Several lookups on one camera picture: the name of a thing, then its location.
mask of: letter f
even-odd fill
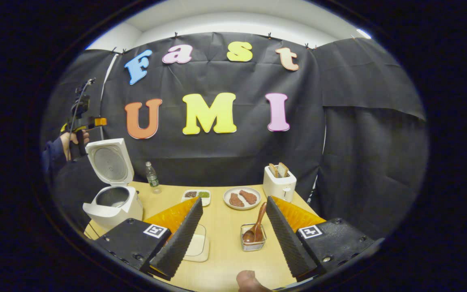
[[[147,70],[143,71],[141,68],[147,68],[147,66],[149,65],[149,60],[147,57],[151,54],[151,50],[145,50],[143,53],[137,55],[134,59],[126,63],[124,67],[129,69],[129,74],[131,75],[131,81],[129,82],[129,84],[133,85],[138,80],[145,77],[145,75],[147,74]]]

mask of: plastic bottle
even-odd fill
[[[158,176],[156,175],[156,171],[150,164],[150,161],[145,163],[145,167],[147,168],[147,180],[149,181],[149,185],[152,187],[152,192],[154,194],[161,193],[160,183],[158,181]]]

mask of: hand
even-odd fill
[[[86,133],[86,130],[82,130],[82,133],[84,137],[84,144],[86,144],[89,142],[89,133]],[[64,149],[64,155],[66,156],[67,161],[71,159],[71,153],[68,151],[70,141],[78,144],[77,135],[75,133],[71,133],[71,137],[70,133],[64,133],[61,135],[62,148]]]
[[[254,271],[241,271],[237,274],[236,280],[237,285],[239,285],[239,292],[271,292],[270,289],[257,281]]]

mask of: toast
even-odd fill
[[[273,164],[269,164],[269,171],[276,177],[278,178],[278,170]]]
[[[282,163],[278,163],[278,175],[279,177],[287,177],[288,168]]]

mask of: white toaster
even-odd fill
[[[288,202],[293,200],[297,179],[290,171],[287,172],[287,175],[284,178],[276,178],[269,170],[269,166],[264,168],[263,190],[266,197],[274,196]]]

